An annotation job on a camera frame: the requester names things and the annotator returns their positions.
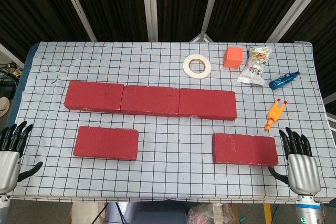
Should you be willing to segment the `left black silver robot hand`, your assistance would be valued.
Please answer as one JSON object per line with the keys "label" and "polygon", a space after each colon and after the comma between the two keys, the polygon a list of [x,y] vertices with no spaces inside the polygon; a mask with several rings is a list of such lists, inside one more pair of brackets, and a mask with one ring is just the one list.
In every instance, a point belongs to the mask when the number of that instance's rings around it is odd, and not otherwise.
{"label": "left black silver robot hand", "polygon": [[17,183],[36,174],[43,165],[38,162],[32,169],[20,172],[21,159],[33,127],[24,121],[1,131],[1,195],[13,191]]}

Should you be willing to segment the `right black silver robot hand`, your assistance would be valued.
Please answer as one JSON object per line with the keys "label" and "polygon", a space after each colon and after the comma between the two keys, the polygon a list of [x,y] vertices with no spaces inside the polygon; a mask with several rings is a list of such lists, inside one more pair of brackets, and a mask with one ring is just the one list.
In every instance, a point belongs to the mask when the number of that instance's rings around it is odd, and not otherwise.
{"label": "right black silver robot hand", "polygon": [[287,161],[287,175],[282,175],[269,166],[270,174],[285,183],[297,195],[315,196],[321,191],[318,166],[312,155],[307,137],[286,127],[279,130]]}

